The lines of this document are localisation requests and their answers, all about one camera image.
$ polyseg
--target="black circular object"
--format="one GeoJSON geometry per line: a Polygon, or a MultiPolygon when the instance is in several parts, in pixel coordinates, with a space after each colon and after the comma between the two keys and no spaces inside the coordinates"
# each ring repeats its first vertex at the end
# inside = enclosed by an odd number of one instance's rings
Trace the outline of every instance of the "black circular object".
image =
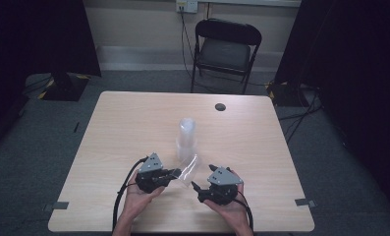
{"type": "Polygon", "coordinates": [[[218,111],[224,111],[226,109],[226,106],[225,106],[225,104],[217,103],[215,105],[215,109],[218,110],[218,111]]]}

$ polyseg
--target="hand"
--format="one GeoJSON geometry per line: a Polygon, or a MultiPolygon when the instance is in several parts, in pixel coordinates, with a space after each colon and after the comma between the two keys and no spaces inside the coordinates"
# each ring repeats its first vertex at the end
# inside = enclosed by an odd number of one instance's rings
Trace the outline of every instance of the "hand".
{"type": "MultiPolygon", "coordinates": [[[[238,191],[241,194],[244,193],[243,184],[238,185],[238,191]]],[[[241,194],[238,194],[235,199],[245,204],[245,199],[241,196],[241,194]]],[[[203,203],[214,211],[218,212],[225,219],[225,221],[234,229],[237,236],[253,235],[248,223],[247,211],[244,206],[236,202],[230,202],[225,206],[220,206],[211,200],[205,200],[203,203]]]]}
{"type": "Polygon", "coordinates": [[[113,236],[116,235],[130,235],[131,225],[134,219],[148,206],[151,201],[158,197],[165,189],[165,187],[159,187],[155,189],[151,194],[147,194],[139,188],[136,183],[137,171],[131,177],[128,182],[127,195],[125,196],[124,209],[118,218],[117,225],[115,226],[113,236]]]}

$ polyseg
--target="wall outlet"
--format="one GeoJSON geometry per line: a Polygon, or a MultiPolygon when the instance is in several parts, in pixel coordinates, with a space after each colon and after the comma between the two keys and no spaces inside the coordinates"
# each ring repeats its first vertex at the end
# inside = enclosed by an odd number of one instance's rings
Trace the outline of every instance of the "wall outlet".
{"type": "Polygon", "coordinates": [[[176,12],[197,13],[197,1],[176,0],[176,12]]]}

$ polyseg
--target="tabletop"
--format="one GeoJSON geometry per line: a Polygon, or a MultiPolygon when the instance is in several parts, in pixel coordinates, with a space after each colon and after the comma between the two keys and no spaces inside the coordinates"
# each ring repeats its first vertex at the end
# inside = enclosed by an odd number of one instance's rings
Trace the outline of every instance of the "tabletop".
{"type": "MultiPolygon", "coordinates": [[[[194,180],[210,185],[208,164],[230,167],[244,180],[254,231],[311,231],[304,199],[271,100],[266,96],[106,91],[101,94],[48,227],[54,232],[111,231],[117,192],[131,167],[157,153],[164,168],[178,167],[176,138],[183,118],[196,123],[194,180]],[[217,103],[226,109],[219,111],[217,103]]],[[[177,180],[145,209],[134,232],[231,232],[197,193],[177,180]]]]}

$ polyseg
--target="gray carpet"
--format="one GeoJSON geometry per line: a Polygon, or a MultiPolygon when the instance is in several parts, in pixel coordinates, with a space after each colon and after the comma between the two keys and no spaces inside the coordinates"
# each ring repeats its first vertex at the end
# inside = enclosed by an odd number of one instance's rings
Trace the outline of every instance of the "gray carpet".
{"type": "MultiPolygon", "coordinates": [[[[196,87],[195,92],[241,91],[238,82],[219,76],[206,73],[198,79],[204,87],[196,87]]],[[[27,85],[46,77],[29,77],[27,85]]],[[[274,73],[252,73],[247,94],[266,95],[263,84],[273,78],[274,73]]],[[[43,210],[57,201],[98,96],[105,90],[189,92],[190,79],[185,71],[104,71],[102,78],[89,81],[78,102],[36,99],[42,88],[29,92],[31,100],[24,115],[0,142],[0,235],[109,235],[52,233],[47,229],[51,213],[43,210]]],[[[306,96],[311,101],[312,91],[306,96]]],[[[302,107],[276,107],[279,117],[305,111],[302,107]]],[[[294,121],[282,121],[283,130],[287,132],[294,121]]],[[[366,169],[344,148],[323,110],[304,119],[289,141],[289,149],[307,198],[317,203],[311,209],[315,229],[294,235],[390,236],[386,198],[366,169]]]]}

